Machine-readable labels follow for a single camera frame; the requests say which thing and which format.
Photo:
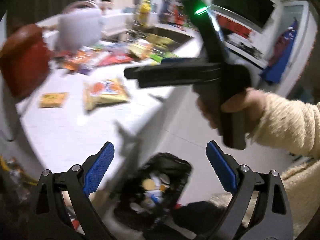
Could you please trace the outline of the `cream fuzzy sleeve forearm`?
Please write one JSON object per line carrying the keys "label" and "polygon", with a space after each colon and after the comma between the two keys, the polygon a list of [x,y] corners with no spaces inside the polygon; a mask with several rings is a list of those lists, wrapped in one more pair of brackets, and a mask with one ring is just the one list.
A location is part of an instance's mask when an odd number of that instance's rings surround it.
{"label": "cream fuzzy sleeve forearm", "polygon": [[264,93],[263,115],[249,134],[256,143],[319,158],[319,104]]}

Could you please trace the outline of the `person's right hand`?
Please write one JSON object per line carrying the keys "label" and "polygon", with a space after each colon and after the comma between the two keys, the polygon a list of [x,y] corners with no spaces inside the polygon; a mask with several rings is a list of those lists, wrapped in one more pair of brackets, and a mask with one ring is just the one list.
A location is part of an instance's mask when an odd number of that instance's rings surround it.
{"label": "person's right hand", "polygon": [[[218,114],[209,112],[208,105],[200,97],[197,98],[197,106],[202,116],[208,121],[211,129],[220,129],[220,118]],[[266,93],[254,88],[247,88],[245,92],[236,94],[227,100],[222,106],[221,111],[225,113],[236,113],[244,111],[245,132],[252,132],[259,124],[266,107]]]}

